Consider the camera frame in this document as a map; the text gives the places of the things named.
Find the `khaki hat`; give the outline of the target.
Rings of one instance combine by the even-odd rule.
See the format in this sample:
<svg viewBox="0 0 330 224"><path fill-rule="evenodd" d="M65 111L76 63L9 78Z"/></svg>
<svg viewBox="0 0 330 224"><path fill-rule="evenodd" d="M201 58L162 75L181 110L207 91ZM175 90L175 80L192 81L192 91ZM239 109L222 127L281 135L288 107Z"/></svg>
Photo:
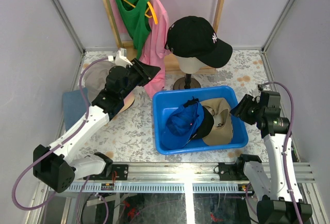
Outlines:
<svg viewBox="0 0 330 224"><path fill-rule="evenodd" d="M213 118L210 133L202 138L208 146L229 144L233 139L231 107L225 98L212 98L201 102Z"/></svg>

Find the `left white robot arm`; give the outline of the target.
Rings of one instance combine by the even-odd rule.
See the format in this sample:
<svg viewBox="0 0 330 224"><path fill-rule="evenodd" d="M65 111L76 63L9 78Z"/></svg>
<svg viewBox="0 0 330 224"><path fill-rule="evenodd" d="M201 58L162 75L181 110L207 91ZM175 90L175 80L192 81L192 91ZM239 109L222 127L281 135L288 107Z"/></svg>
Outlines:
<svg viewBox="0 0 330 224"><path fill-rule="evenodd" d="M33 153L33 175L57 193L64 192L74 180L97 176L107 180L112 176L113 161L95 154L75 159L80 147L124 107L124 99L139 86L148 84L161 70L133 59L127 66L113 66L105 85L86 113L62 137L45 147L39 145Z"/></svg>

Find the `blue plastic bin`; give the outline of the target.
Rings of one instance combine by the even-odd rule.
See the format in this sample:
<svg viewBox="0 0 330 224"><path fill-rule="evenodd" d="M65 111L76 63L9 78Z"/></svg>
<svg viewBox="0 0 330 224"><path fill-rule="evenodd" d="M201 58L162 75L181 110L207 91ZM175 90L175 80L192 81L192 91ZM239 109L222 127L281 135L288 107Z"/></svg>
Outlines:
<svg viewBox="0 0 330 224"><path fill-rule="evenodd" d="M164 155L178 153L193 153L210 150L224 150L244 147L248 141L248 133L243 121L233 117L233 139L227 145L208 146L203 140L194 140L189 142L185 147L178 149L170 149L165 146L166 137L166 121L180 105L186 103L192 98L200 101L223 97L227 100L231 108L237 104L237 97L234 90L229 86L206 87L188 90L161 91L153 96L153 119L154 119L154 136L155 147L157 151Z"/></svg>

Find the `beige mannequin head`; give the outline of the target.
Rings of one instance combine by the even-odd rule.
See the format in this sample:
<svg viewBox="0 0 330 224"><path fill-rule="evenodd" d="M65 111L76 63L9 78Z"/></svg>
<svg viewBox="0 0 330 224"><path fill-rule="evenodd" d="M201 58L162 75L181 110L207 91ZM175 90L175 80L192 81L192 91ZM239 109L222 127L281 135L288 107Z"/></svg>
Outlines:
<svg viewBox="0 0 330 224"><path fill-rule="evenodd" d="M206 64L196 57L175 57L179 63L180 70L185 73L185 76L175 81L173 90L200 88L200 83L196 79L192 78L192 74L197 73L202 67L205 67Z"/></svg>

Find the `grey bucket hat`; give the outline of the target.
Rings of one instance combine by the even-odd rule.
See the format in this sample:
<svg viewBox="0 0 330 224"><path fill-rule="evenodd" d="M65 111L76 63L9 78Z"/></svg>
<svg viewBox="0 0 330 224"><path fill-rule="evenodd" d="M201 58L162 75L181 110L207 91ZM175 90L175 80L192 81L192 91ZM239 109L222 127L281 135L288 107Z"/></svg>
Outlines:
<svg viewBox="0 0 330 224"><path fill-rule="evenodd" d="M101 61L92 65L84 75L85 87L87 88L88 101L95 100L101 90L104 89L106 84L106 77L111 68L115 66L110 61Z"/></svg>

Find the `black baseball cap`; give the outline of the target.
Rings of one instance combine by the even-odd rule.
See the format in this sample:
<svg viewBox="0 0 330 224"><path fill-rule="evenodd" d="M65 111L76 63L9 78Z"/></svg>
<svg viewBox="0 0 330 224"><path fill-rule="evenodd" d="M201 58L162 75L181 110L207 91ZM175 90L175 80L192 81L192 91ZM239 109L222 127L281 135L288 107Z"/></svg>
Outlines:
<svg viewBox="0 0 330 224"><path fill-rule="evenodd" d="M233 53L233 47L220 40L211 24L198 16L175 21L168 29L164 48L179 57L195 57L212 68L225 66Z"/></svg>

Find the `peach bucket hat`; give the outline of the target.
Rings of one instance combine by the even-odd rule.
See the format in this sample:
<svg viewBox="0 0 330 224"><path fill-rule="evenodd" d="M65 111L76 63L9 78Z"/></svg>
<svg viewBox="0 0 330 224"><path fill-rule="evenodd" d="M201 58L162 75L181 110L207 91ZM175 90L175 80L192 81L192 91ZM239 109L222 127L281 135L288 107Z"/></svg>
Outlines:
<svg viewBox="0 0 330 224"><path fill-rule="evenodd" d="M134 93L130 93L127 97L125 97L124 106L121 108L119 113L124 112L125 110L130 108L133 105L134 101L135 101L135 95Z"/></svg>

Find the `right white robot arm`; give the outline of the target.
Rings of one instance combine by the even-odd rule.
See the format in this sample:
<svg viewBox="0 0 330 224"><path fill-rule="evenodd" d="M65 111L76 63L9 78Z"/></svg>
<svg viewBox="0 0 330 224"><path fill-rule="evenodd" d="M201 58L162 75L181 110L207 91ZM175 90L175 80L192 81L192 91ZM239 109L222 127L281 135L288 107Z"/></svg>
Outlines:
<svg viewBox="0 0 330 224"><path fill-rule="evenodd" d="M231 110L243 122L256 124L266 146L270 175L267 176L259 156L243 154L235 167L241 180L248 179L258 199L259 223L305 223L312 207L304 202L299 190L291 150L291 126L281 116L278 92L261 91L259 98L246 94Z"/></svg>

